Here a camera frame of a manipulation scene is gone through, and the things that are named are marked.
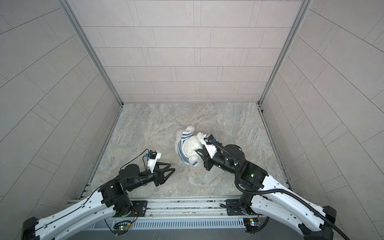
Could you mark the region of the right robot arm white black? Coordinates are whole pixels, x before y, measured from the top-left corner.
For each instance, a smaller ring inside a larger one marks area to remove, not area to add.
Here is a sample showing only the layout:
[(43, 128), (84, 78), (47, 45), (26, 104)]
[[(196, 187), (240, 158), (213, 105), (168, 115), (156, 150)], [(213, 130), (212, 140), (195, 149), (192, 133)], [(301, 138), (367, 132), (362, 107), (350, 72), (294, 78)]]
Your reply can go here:
[(219, 167), (235, 176), (235, 187), (242, 192), (240, 210), (246, 215), (263, 215), (295, 230), (305, 240), (331, 240), (334, 233), (346, 235), (335, 225), (336, 210), (321, 207), (305, 200), (284, 187), (266, 170), (246, 160), (237, 145), (212, 145), (216, 153), (210, 155), (207, 147), (196, 150), (206, 170)]

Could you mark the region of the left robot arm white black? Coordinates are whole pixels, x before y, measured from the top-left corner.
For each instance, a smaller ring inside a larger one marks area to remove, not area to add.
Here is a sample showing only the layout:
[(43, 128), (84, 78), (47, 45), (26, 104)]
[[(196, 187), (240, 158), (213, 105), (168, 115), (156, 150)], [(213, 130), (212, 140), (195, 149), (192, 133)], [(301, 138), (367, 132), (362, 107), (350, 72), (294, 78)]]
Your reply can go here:
[(146, 208), (134, 204), (129, 192), (154, 183), (164, 184), (175, 172), (167, 163), (156, 163), (153, 170), (141, 171), (136, 164), (130, 164), (119, 171), (112, 180), (101, 185), (89, 197), (71, 207), (38, 219), (31, 217), (24, 221), (23, 240), (66, 240), (81, 230), (111, 217), (138, 217), (145, 215)]

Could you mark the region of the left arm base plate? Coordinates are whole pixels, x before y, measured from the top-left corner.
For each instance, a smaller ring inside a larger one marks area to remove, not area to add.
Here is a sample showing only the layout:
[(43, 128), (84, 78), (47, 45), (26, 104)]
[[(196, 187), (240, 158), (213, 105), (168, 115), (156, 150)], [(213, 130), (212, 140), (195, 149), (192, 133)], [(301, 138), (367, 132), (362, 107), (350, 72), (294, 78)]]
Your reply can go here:
[(116, 210), (113, 218), (133, 218), (144, 217), (147, 211), (148, 201), (132, 201), (132, 206), (128, 210)]

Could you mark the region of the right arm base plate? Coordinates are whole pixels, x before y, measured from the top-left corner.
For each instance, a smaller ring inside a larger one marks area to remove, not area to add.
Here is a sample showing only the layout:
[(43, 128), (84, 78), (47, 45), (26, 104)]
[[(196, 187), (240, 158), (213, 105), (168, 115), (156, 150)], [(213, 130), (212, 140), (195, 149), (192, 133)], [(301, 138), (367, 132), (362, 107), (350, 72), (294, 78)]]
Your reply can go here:
[(267, 216), (258, 214), (252, 210), (252, 202), (242, 199), (227, 199), (224, 204), (220, 204), (221, 208), (226, 209), (228, 216), (244, 216), (244, 217), (261, 217)]

